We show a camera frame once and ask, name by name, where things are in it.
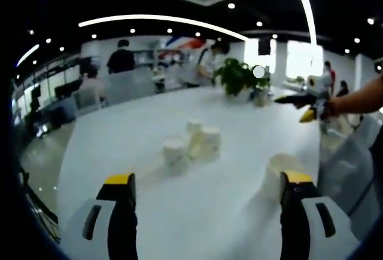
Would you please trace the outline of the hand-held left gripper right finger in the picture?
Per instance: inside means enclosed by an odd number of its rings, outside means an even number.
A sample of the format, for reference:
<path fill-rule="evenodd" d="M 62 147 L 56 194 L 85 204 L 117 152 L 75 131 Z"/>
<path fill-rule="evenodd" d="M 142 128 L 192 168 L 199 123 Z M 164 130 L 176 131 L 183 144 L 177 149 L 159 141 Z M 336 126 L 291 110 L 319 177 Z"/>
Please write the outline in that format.
<path fill-rule="evenodd" d="M 347 259 L 359 245 L 346 213 L 320 196 L 310 175 L 280 174 L 281 259 Z"/>

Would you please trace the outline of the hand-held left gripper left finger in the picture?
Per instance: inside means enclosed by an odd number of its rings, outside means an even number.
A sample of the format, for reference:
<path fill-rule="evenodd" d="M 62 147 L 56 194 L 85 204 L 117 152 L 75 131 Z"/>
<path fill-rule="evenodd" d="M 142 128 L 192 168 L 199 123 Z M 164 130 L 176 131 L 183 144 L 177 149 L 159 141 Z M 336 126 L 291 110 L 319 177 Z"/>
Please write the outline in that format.
<path fill-rule="evenodd" d="M 60 248 L 68 259 L 137 259 L 135 174 L 108 177 L 70 218 Z"/>

